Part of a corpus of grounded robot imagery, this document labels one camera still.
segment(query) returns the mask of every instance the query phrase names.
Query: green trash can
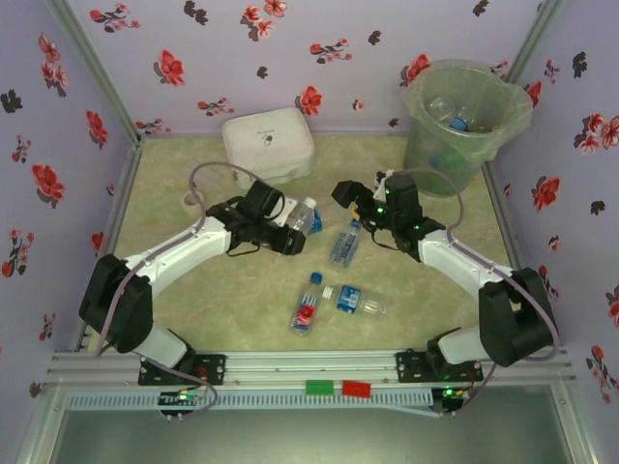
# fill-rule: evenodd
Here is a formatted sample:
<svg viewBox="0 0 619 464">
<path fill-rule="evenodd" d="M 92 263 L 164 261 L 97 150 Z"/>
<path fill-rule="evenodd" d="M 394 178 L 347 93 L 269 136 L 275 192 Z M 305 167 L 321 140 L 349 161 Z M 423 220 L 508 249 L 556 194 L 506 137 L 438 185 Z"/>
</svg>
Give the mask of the green trash can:
<svg viewBox="0 0 619 464">
<path fill-rule="evenodd" d="M 439 97 L 451 101 L 455 115 L 465 114 L 468 131 L 452 123 L 459 128 L 453 129 L 449 121 L 440 123 L 430 116 L 429 104 Z M 432 64 L 403 91 L 402 99 L 413 117 L 404 167 L 441 171 L 458 191 L 468 187 L 482 163 L 492 160 L 501 145 L 529 126 L 533 111 L 531 98 L 521 87 L 503 82 L 488 66 L 462 60 Z M 413 173 L 413 178 L 425 193 L 455 194 L 435 174 Z"/>
</svg>

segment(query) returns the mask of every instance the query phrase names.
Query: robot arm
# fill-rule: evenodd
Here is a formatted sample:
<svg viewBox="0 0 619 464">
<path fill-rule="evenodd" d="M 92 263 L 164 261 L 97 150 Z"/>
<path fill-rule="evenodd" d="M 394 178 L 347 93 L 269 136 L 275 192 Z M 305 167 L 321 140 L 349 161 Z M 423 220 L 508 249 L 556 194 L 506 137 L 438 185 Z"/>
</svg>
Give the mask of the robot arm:
<svg viewBox="0 0 619 464">
<path fill-rule="evenodd" d="M 113 254 L 102 257 L 86 289 L 80 317 L 100 334 L 121 281 L 143 262 L 118 300 L 105 339 L 119 353 L 135 351 L 164 366 L 192 372 L 193 349 L 153 321 L 153 300 L 178 277 L 241 243 L 251 243 L 256 250 L 268 247 L 281 254 L 300 253 L 305 236 L 285 224 L 295 204 L 295 200 L 256 181 L 245 197 L 207 210 L 201 226 L 198 221 L 177 236 L 125 260 Z"/>
<path fill-rule="evenodd" d="M 390 230 L 400 251 L 445 274 L 479 302 L 479 326 L 457 328 L 428 342 L 427 362 L 437 377 L 450 366 L 480 359 L 509 366 L 552 342 L 535 307 L 505 280 L 523 287 L 554 324 L 537 273 L 491 263 L 470 247 L 450 240 L 443 224 L 423 215 L 417 187 L 409 175 L 382 176 L 376 193 L 358 182 L 340 182 L 332 196 L 344 208 L 357 204 L 359 221 L 372 237 L 376 230 Z M 520 309 L 514 311 L 512 304 Z"/>
</svg>

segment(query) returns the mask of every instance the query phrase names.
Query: purple wall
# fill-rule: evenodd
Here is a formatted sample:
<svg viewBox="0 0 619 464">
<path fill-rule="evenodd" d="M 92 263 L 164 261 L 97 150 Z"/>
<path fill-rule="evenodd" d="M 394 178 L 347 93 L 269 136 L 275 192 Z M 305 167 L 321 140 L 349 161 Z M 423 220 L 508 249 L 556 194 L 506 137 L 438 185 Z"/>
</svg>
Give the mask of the purple wall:
<svg viewBox="0 0 619 464">
<path fill-rule="evenodd" d="M 618 14 L 614 0 L 566 2 L 522 81 L 541 89 L 532 127 L 495 163 L 607 462 L 619 455 Z"/>
<path fill-rule="evenodd" d="M 11 463 L 51 355 L 69 349 L 130 142 L 43 2 L 5 6 L 0 39 L 0 460 Z"/>
<path fill-rule="evenodd" d="M 297 97 L 314 131 L 406 130 L 398 90 L 415 68 L 402 76 L 404 68 L 422 54 L 511 63 L 540 0 L 479 10 L 477 0 L 196 0 L 192 16 L 184 1 L 128 0 L 118 11 L 114 0 L 69 3 L 142 131 L 202 134 L 237 115 L 294 106 Z M 248 5 L 255 10 L 241 23 Z M 317 92 L 307 93 L 310 86 Z"/>
</svg>

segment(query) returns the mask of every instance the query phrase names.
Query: red block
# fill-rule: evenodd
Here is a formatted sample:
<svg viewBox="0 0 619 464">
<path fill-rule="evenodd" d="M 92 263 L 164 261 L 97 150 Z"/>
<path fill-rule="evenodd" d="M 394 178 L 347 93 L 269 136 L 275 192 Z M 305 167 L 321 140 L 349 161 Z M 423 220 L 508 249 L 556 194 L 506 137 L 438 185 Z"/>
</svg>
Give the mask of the red block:
<svg viewBox="0 0 619 464">
<path fill-rule="evenodd" d="M 370 398 L 371 385 L 363 382 L 344 380 L 341 383 L 341 394 L 344 396 L 357 396 L 358 398 Z"/>
</svg>

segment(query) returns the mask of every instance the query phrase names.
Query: green block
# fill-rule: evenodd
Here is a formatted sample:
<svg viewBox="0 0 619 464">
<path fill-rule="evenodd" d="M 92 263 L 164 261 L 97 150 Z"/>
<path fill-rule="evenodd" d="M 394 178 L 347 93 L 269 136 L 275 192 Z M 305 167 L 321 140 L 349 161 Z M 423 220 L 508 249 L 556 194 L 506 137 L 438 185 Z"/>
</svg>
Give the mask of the green block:
<svg viewBox="0 0 619 464">
<path fill-rule="evenodd" d="M 333 380 L 307 380 L 306 394 L 333 394 Z"/>
</svg>

